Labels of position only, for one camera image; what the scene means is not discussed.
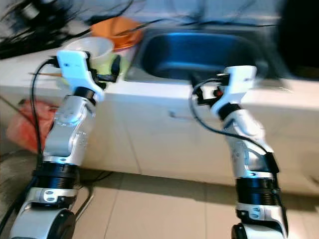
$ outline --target tiled floor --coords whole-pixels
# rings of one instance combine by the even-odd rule
[[[75,210],[87,193],[81,189]],[[233,187],[114,173],[99,182],[74,239],[229,239]],[[319,238],[319,198],[284,195],[289,239]]]

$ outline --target red plastic bag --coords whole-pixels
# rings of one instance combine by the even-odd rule
[[[45,139],[51,129],[56,108],[52,108],[51,105],[36,101],[35,102],[36,113],[39,121],[40,137],[42,150],[44,149]],[[27,116],[34,124],[34,118],[32,116],[32,109],[30,101],[25,101],[20,111]],[[37,153],[37,141],[34,125],[31,124],[21,114],[16,114],[9,123],[6,135],[8,139],[15,142],[19,146]]]

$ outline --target orange bowl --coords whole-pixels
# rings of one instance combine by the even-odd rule
[[[126,17],[114,17],[91,26],[93,36],[105,37],[114,42],[114,49],[123,49],[137,44],[142,39],[142,31],[136,30],[125,35],[116,34],[135,28],[140,23]]]

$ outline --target white cabinet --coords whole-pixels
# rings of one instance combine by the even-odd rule
[[[140,173],[120,108],[110,100],[97,104],[83,167]]]
[[[141,172],[203,182],[231,183],[228,146],[221,135],[199,126],[185,101],[132,103],[124,108]],[[220,127],[216,120],[210,122]]]
[[[284,191],[319,193],[318,112],[246,106],[266,129]],[[209,183],[234,184],[224,136],[192,119],[187,100],[127,103],[122,114],[141,173]],[[220,128],[207,109],[203,117]]]

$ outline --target stainless steel sink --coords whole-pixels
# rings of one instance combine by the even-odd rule
[[[125,80],[183,84],[189,83],[190,73],[197,73],[205,80],[223,72],[225,67],[236,65],[254,65],[257,79],[273,79],[260,41],[249,29],[150,28]]]

